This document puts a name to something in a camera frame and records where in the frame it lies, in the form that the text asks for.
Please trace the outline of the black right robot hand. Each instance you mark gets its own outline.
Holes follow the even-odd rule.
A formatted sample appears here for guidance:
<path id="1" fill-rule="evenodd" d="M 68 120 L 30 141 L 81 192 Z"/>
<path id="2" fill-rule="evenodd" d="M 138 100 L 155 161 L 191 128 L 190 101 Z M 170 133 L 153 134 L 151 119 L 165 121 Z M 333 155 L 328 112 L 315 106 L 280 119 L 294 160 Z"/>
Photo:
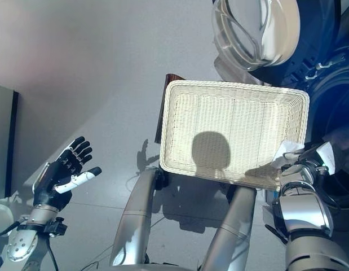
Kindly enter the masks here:
<path id="1" fill-rule="evenodd" d="M 285 164 L 311 161 L 315 164 L 315 167 L 327 167 L 329 174 L 333 175 L 338 169 L 336 150 L 336 147 L 330 142 L 314 145 L 306 150 L 302 143 L 284 140 L 279 145 L 271 166 L 280 169 Z"/>

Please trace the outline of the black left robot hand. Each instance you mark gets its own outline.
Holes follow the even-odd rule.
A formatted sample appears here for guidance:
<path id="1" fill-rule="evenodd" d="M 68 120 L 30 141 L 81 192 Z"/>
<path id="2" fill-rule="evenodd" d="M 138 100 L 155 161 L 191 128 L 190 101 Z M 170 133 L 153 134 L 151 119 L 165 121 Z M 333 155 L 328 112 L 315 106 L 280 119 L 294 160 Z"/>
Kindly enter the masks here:
<path id="1" fill-rule="evenodd" d="M 33 205 L 52 206 L 61 211 L 70 202 L 72 190 L 101 174 L 100 167 L 83 171 L 92 159 L 92 148 L 85 137 L 74 139 L 51 162 L 34 189 Z"/>

